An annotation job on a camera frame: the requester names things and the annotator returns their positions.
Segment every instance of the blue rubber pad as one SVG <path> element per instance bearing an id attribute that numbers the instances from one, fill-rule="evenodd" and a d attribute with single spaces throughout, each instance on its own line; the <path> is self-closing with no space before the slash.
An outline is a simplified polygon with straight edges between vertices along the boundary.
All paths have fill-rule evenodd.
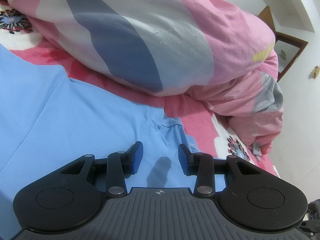
<path id="1" fill-rule="evenodd" d="M 138 172 L 142 157 L 143 157 L 143 144 L 140 143 L 140 145 L 138 146 L 136 152 L 133 155 L 132 173 L 136 174 Z"/>
<path id="2" fill-rule="evenodd" d="M 182 147 L 179 145 L 178 148 L 178 158 L 181 165 L 181 168 L 183 170 L 183 174 L 186 175 L 189 172 L 189 166 L 188 166 L 188 160 L 187 155 L 184 153 Z"/>

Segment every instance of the circular pad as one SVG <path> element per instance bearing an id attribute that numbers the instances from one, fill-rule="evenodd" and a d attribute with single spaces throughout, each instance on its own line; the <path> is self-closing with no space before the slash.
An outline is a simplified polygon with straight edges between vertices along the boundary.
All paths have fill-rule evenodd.
<path id="1" fill-rule="evenodd" d="M 308 202 L 295 186 L 271 175 L 240 175 L 219 198 L 225 215 L 242 227 L 277 232 L 298 226 Z"/>
<path id="2" fill-rule="evenodd" d="M 284 202 L 281 192 L 267 187 L 255 188 L 247 194 L 247 199 L 252 205 L 260 208 L 276 208 Z"/>
<path id="3" fill-rule="evenodd" d="M 40 192 L 36 198 L 38 204 L 47 209 L 59 209 L 68 206 L 74 198 L 72 191 L 54 187 Z"/>

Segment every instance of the picture frame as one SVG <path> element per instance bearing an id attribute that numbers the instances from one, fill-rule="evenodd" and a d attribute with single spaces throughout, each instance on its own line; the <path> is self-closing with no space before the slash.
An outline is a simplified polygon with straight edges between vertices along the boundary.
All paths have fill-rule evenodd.
<path id="1" fill-rule="evenodd" d="M 279 82 L 308 45 L 308 42 L 294 36 L 277 32 L 269 6 L 266 6 L 261 11 L 258 18 L 265 22 L 276 36 L 274 50 L 278 55 L 279 70 L 277 82 Z"/>
<path id="2" fill-rule="evenodd" d="M 275 35 L 276 44 L 274 50 L 278 55 L 279 61 L 277 80 L 279 82 L 308 45 L 308 42 L 280 32 L 276 32 Z"/>

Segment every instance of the light blue shirt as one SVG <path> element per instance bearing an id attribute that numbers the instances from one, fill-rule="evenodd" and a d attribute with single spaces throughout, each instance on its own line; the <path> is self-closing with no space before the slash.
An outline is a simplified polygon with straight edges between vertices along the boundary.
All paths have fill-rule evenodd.
<path id="1" fill-rule="evenodd" d="M 179 118 L 96 86 L 69 79 L 62 66 L 26 62 L 0 45 L 0 236 L 20 226 L 12 208 L 16 193 L 31 182 L 85 154 L 106 158 L 143 142 L 131 187 L 190 187 L 178 146 L 197 152 Z"/>

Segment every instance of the ribbed gray surface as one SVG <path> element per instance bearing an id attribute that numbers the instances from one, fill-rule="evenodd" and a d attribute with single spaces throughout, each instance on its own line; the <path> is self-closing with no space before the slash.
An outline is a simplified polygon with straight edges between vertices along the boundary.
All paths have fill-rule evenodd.
<path id="1" fill-rule="evenodd" d="M 107 201 L 101 213 L 73 232 L 40 235 L 23 231 L 15 240 L 308 240 L 297 229 L 279 234 L 244 230 L 224 218 L 211 200 L 193 197 L 186 188 L 133 188 Z"/>

